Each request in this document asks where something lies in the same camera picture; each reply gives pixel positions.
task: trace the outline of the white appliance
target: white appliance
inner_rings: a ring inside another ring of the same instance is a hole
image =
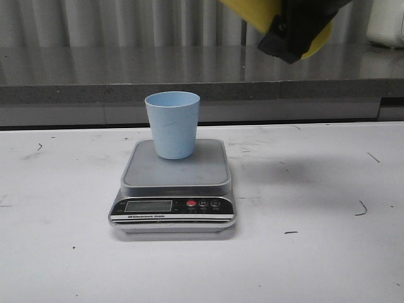
[[[404,0],[373,0],[366,37],[373,44],[404,47]]]

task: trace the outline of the electronic scale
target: electronic scale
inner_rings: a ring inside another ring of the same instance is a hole
[[[152,140],[138,142],[109,213],[126,233],[219,232],[235,219],[225,146],[212,139],[196,140],[179,160],[159,157]]]

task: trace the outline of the table surface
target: table surface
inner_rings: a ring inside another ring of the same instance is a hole
[[[0,133],[1,302],[403,302],[404,123],[198,128],[224,140],[238,221],[107,221],[143,129]]]

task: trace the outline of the plastic cup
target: plastic cup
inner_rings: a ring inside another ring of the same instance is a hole
[[[200,97],[189,92],[162,92],[146,97],[146,110],[157,154],[182,159],[193,154]]]

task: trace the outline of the scale display screen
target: scale display screen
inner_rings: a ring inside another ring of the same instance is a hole
[[[128,201],[125,212],[171,211],[172,200]]]

